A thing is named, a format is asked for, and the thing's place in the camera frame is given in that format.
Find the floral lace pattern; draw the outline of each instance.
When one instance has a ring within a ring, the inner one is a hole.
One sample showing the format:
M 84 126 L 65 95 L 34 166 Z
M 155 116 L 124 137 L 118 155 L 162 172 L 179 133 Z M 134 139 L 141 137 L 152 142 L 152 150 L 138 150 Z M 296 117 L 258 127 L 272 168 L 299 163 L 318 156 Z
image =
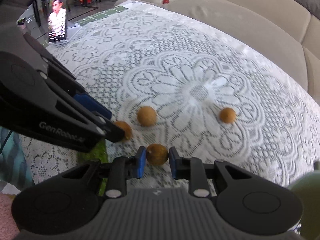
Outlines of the floral lace pattern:
M 268 59 L 208 25 L 143 4 L 91 22 L 70 43 L 48 49 L 114 120 L 131 125 L 130 141 L 107 143 L 110 160 L 160 143 L 207 163 L 225 159 L 285 186 L 320 158 L 318 104 Z M 156 109 L 156 126 L 138 124 L 144 105 Z M 219 119 L 224 107 L 236 111 L 233 124 Z M 60 170 L 73 164 L 72 154 L 62 155 Z M 36 166 L 43 166 L 46 176 L 57 163 L 39 161 L 31 159 L 33 171 L 42 174 Z M 128 186 L 186 185 L 165 164 L 147 165 Z
M 76 151 L 23 135 L 21 144 L 35 184 L 76 166 Z

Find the phone screen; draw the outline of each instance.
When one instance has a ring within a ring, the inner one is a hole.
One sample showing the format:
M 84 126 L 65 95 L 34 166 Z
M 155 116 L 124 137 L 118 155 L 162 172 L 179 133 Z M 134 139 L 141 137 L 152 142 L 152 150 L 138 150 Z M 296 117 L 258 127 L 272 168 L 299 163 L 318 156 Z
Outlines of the phone screen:
M 67 37 L 67 0 L 49 0 L 49 42 L 65 40 Z

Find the floor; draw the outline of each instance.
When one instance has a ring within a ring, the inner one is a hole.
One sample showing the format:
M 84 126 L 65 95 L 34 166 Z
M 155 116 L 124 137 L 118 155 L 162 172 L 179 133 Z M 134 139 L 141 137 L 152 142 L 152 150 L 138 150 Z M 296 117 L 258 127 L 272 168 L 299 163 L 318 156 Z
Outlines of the floor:
M 106 18 L 112 14 L 118 13 L 118 12 L 122 12 L 124 10 L 126 10 L 127 8 L 123 7 L 123 6 L 116 6 L 112 9 L 108 9 L 108 10 L 104 10 L 98 13 L 95 13 L 93 15 L 87 16 L 81 20 L 77 20 L 76 22 L 78 22 L 81 26 L 86 25 L 89 22 L 94 22 L 103 18 Z
M 74 0 L 68 0 L 68 5 L 70 8 L 70 11 L 67 13 L 67 18 L 71 22 L 79 22 L 81 25 L 84 25 L 90 21 L 98 20 L 97 18 L 91 18 L 90 16 L 96 15 L 96 17 L 99 17 L 98 15 L 108 13 L 108 9 L 113 8 L 115 2 L 108 1 L 108 0 L 102 0 L 101 2 L 92 2 L 88 5 L 88 7 L 81 6 L 79 2 L 75 2 Z M 40 20 L 41 20 L 41 26 L 39 27 L 33 13 L 32 6 L 28 9 L 29 12 L 26 12 L 27 19 L 27 28 L 30 30 L 31 35 L 36 38 L 42 45 L 46 45 L 47 43 L 47 20 L 41 11 L 40 13 Z

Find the blue gripper pad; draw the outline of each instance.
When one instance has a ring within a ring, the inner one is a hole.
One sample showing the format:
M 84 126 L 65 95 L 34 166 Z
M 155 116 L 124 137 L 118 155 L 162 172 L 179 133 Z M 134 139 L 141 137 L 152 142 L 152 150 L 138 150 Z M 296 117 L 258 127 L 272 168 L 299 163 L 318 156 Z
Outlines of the blue gripper pad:
M 89 96 L 87 93 L 75 94 L 73 99 L 88 109 L 90 112 L 97 111 L 99 114 L 102 114 L 105 118 L 111 119 L 112 112 L 105 108 L 93 97 Z
M 173 154 L 173 149 L 172 147 L 169 149 L 169 164 L 170 164 L 170 170 L 171 170 L 171 175 L 172 178 L 175 179 L 176 178 L 176 172 L 177 172 L 177 168 L 176 168 L 176 159 L 174 157 Z
M 146 148 L 140 146 L 136 153 L 137 157 L 137 169 L 134 170 L 134 178 L 141 179 L 143 176 L 144 166 L 146 165 Z

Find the gray gripper housing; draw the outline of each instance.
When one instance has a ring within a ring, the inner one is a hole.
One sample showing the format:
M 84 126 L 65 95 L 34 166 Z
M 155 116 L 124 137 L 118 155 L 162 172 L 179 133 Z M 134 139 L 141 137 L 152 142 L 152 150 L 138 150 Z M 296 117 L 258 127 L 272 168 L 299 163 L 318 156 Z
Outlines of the gray gripper housing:
M 302 240 L 293 231 L 255 236 L 233 228 L 212 202 L 182 188 L 134 189 L 104 202 L 85 226 L 65 234 L 41 236 L 22 231 L 15 240 Z

